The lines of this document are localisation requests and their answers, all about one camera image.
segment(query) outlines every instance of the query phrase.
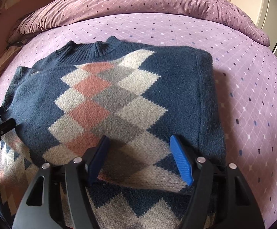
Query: knitted fabric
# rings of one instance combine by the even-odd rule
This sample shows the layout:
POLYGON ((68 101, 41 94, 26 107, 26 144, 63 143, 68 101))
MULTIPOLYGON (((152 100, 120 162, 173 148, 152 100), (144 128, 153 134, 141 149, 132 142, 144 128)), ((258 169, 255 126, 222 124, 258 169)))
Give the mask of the knitted fabric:
MULTIPOLYGON (((203 50, 113 36, 93 44, 70 41, 32 68, 19 67, 3 106, 0 121, 15 118, 17 123, 0 144, 0 157, 12 154, 13 159, 8 165, 13 175, 6 175, 5 163, 0 166, 0 212, 10 224, 39 166, 65 164, 102 135, 110 138, 111 148, 99 181, 88 189, 101 228, 175 228, 180 223, 192 189, 170 152, 172 134, 224 164, 212 58, 203 50), (11 190, 16 194, 9 201, 11 190)), ((69 218, 64 194, 62 200, 69 218)))

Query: blue gripper pad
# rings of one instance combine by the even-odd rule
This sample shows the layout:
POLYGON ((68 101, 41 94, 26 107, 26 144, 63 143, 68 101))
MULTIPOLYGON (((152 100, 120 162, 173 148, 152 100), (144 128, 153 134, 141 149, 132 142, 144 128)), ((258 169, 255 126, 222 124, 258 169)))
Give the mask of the blue gripper pad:
POLYGON ((192 185, 194 179, 192 174, 192 166, 187 160, 187 157, 182 149, 178 138, 173 135, 170 137, 170 150, 173 153, 178 170, 184 182, 187 185, 192 185))

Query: sweater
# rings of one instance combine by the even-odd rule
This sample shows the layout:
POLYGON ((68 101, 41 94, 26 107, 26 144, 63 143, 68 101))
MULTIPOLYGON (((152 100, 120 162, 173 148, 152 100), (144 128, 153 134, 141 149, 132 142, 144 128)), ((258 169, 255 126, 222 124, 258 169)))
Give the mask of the sweater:
MULTIPOLYGON (((88 189, 101 228, 180 223, 192 189, 170 152, 172 134, 211 162, 225 164, 212 58, 200 49, 114 36, 93 44, 70 41, 32 68, 18 67, 3 106, 0 122, 14 118, 17 126, 4 136, 0 151, 14 152, 8 168, 18 182, 45 162, 68 163, 102 135, 110 138, 99 180, 88 189)), ((6 178, 5 189, 15 184, 6 178)), ((8 212, 3 200, 0 190, 0 211, 12 224, 14 209, 8 212)))

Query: bed sheet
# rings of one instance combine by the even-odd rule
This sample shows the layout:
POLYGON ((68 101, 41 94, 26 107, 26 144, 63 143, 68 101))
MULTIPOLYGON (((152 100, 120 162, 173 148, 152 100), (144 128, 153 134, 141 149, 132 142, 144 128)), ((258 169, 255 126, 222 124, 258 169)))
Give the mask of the bed sheet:
POLYGON ((92 43, 111 35, 211 53, 227 162, 240 167, 269 228, 277 218, 277 58, 236 30, 160 13, 111 15, 51 29, 25 45, 7 67, 0 78, 0 105, 17 66, 32 67, 70 40, 92 43))

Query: silver screw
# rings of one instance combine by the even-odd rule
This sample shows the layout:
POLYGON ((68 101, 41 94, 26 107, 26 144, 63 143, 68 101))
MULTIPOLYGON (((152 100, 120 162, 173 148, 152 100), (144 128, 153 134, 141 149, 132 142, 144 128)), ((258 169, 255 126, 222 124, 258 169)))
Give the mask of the silver screw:
POLYGON ((49 163, 42 164, 42 169, 48 169, 50 167, 49 163))
POLYGON ((236 168, 237 168, 237 165, 234 164, 234 163, 230 163, 230 164, 229 164, 229 167, 230 167, 231 169, 236 169, 236 168))
POLYGON ((204 157, 198 157, 197 158, 198 163, 205 163, 206 159, 204 157))
POLYGON ((74 158, 74 163, 78 164, 82 161, 82 158, 81 157, 75 157, 74 158))

